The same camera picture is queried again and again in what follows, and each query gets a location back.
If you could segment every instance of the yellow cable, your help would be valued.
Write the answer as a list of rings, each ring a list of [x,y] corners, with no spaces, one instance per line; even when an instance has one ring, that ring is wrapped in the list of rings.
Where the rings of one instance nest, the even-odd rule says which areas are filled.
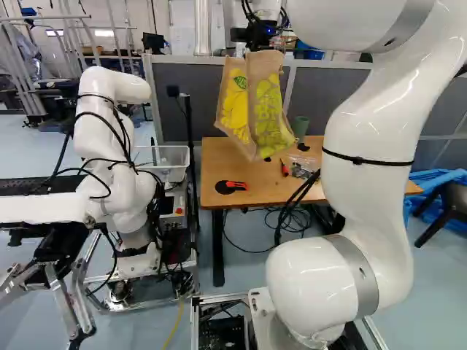
[[[183,302],[183,298],[180,297],[177,320],[175,322],[174,328],[172,328],[172,331],[169,334],[169,337],[167,338],[166,342],[163,344],[162,350],[167,349],[167,347],[169,346],[169,343],[171,342],[172,338],[174,337],[174,334],[178,329],[180,321],[182,320],[184,306],[185,306],[185,303]]]

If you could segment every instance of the desk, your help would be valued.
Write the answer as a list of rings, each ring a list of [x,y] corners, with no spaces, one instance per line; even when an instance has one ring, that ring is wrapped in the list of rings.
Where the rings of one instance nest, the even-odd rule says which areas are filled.
[[[303,184],[303,179],[292,176],[283,177],[280,172],[280,160],[288,163],[287,155],[295,154],[314,158],[319,166],[323,136],[306,136],[308,152],[301,152],[296,147],[287,149],[272,157],[270,163],[258,161],[249,163],[236,145],[227,137],[203,138],[201,151],[201,207],[212,210],[212,249],[214,285],[224,285],[223,262],[223,215],[224,209],[248,208],[256,206],[281,206]],[[221,195],[215,189],[217,182],[231,180],[246,182],[248,191]],[[407,195],[423,193],[423,190],[409,181]],[[326,202],[323,188],[317,182],[306,194],[302,203]]]

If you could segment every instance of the office cubicle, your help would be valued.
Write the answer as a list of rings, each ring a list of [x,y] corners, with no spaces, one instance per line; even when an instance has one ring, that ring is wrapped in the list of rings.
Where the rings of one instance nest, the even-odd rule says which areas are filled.
[[[152,70],[153,117],[160,142],[186,141],[184,117],[167,85],[191,95],[193,135],[223,136],[213,124],[224,58],[146,55]],[[308,134],[323,135],[332,111],[365,80],[371,63],[286,60],[280,78],[284,110],[289,118],[311,118]],[[417,148],[414,170],[467,168],[467,79],[454,79],[431,112]]]

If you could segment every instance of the screwdriver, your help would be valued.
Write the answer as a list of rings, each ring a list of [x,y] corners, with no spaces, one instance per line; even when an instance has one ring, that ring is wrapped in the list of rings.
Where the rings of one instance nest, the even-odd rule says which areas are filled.
[[[284,177],[289,176],[289,173],[290,173],[289,168],[284,164],[284,161],[282,160],[282,158],[280,158],[280,170]]]

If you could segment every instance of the clear plastic container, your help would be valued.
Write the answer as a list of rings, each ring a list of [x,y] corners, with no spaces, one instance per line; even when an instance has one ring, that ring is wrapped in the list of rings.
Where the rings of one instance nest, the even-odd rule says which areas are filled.
[[[131,158],[136,168],[151,171],[163,182],[181,182],[190,165],[188,146],[135,146]]]

